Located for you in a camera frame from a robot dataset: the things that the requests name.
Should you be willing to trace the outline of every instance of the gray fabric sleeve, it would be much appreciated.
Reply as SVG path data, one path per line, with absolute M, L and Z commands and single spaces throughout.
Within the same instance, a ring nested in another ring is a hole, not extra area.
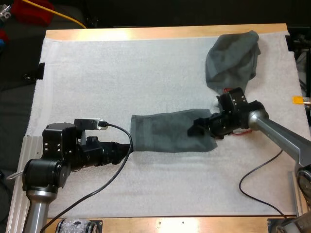
M 206 152 L 217 147 L 208 134 L 188 137 L 187 130 L 197 118 L 210 117 L 207 109 L 190 109 L 149 116 L 132 115 L 131 135 L 134 151 Z
M 207 54 L 207 86 L 219 94 L 225 88 L 241 87 L 245 91 L 256 75 L 258 39 L 254 31 L 221 35 Z

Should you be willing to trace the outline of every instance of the wooden board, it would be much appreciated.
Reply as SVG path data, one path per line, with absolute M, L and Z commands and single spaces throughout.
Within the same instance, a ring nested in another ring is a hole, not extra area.
M 267 233 L 267 218 L 276 217 L 131 217 L 93 218 L 103 233 Z M 60 220 L 47 228 L 55 233 Z
M 163 28 L 48 30 L 46 32 L 46 38 L 75 41 L 116 41 L 217 36 L 231 33 L 245 33 L 250 30 L 254 30 L 257 33 L 273 33 L 287 31 L 287 27 L 286 24 L 245 24 Z
M 247 24 L 163 28 L 50 30 L 46 38 L 75 41 L 116 41 L 217 36 L 230 33 L 287 31 L 286 24 Z M 267 233 L 268 216 L 93 218 L 103 221 L 104 233 Z M 57 223 L 46 233 L 54 233 Z

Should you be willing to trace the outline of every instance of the crumpled gray cloth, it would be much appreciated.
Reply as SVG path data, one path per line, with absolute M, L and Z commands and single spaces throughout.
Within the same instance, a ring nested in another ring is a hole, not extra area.
M 254 31 L 219 36 L 206 58 L 207 86 L 219 94 L 225 88 L 241 87 L 245 91 L 256 75 L 258 39 Z
M 217 147 L 208 133 L 188 137 L 187 130 L 197 118 L 210 117 L 208 109 L 190 109 L 149 116 L 132 115 L 131 136 L 134 151 L 206 152 Z

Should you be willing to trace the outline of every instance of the metal frame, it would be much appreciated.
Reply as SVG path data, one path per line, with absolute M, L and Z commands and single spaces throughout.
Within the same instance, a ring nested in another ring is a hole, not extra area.
M 21 147 L 17 170 L 24 169 L 30 159 L 38 159 L 42 155 L 42 137 L 25 136 Z M 21 233 L 23 231 L 29 200 L 22 189 L 22 177 L 15 179 L 10 214 L 6 226 L 6 233 Z

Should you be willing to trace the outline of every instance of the white terry cloth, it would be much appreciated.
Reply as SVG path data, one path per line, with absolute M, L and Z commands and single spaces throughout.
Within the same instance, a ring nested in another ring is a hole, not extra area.
M 257 75 L 246 88 L 249 102 L 263 103 L 270 119 L 309 137 L 304 106 L 292 104 L 301 90 L 294 55 L 284 35 L 259 35 Z M 79 117 L 102 117 L 130 130 L 131 115 L 187 109 L 215 112 L 216 92 L 205 82 L 205 60 L 217 37 L 72 42 L 45 39 L 28 135 L 41 135 L 47 124 Z M 101 141 L 127 143 L 114 129 L 92 131 Z M 118 178 L 104 191 L 64 217 L 273 215 L 275 210 L 240 193 L 241 177 L 279 152 L 261 132 L 226 136 L 208 153 L 135 152 Z M 53 217 L 99 188 L 119 166 L 82 169 L 69 176 L 52 202 Z M 243 189 L 285 214 L 294 214 L 289 171 L 283 153 L 250 175 Z

